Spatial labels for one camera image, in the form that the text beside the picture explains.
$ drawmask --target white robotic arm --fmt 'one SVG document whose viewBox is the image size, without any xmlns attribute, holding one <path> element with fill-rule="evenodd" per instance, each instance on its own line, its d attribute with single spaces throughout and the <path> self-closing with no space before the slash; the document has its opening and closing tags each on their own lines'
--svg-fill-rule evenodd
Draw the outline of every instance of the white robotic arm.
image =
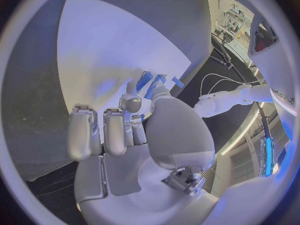
<svg viewBox="0 0 300 225">
<path fill-rule="evenodd" d="M 252 86 L 242 84 L 233 91 L 219 91 L 199 97 L 194 110 L 201 118 L 209 118 L 231 109 L 234 105 L 249 105 L 253 102 L 272 103 L 267 84 Z"/>
</svg>

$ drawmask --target robotic arm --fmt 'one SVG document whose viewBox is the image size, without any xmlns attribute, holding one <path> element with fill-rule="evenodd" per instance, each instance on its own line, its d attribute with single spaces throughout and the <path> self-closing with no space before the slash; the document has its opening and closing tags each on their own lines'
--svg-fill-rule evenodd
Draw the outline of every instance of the robotic arm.
<svg viewBox="0 0 300 225">
<path fill-rule="evenodd" d="M 194 110 L 201 118 L 209 118 L 231 109 L 234 105 L 249 105 L 253 102 L 272 103 L 267 84 L 252 86 L 242 84 L 233 91 L 219 91 L 199 97 Z"/>
</svg>

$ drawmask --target blue object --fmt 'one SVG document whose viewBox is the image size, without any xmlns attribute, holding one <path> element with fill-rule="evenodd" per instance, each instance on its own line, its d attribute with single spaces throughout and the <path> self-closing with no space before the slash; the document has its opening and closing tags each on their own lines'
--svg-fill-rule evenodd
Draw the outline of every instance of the blue object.
<svg viewBox="0 0 300 225">
<path fill-rule="evenodd" d="M 136 84 L 136 92 L 139 93 L 142 88 L 153 78 L 151 72 L 147 71 L 143 74 L 140 80 Z"/>
<path fill-rule="evenodd" d="M 185 86 L 177 77 L 173 77 L 172 81 L 181 89 Z"/>
<path fill-rule="evenodd" d="M 268 177 L 272 174 L 272 163 L 273 163 L 273 151 L 272 151 L 272 139 L 271 137 L 265 140 L 265 151 L 266 151 L 266 159 L 265 159 L 265 177 Z"/>
<path fill-rule="evenodd" d="M 158 80 L 161 80 L 163 84 L 167 81 L 167 79 L 165 78 L 165 76 L 163 76 L 163 75 L 157 75 L 156 78 L 154 79 L 154 81 L 151 83 L 150 87 L 148 88 L 147 93 L 146 93 L 146 95 L 144 97 L 145 99 L 148 99 L 148 100 L 152 99 L 153 84 L 155 82 L 157 82 Z"/>
</svg>

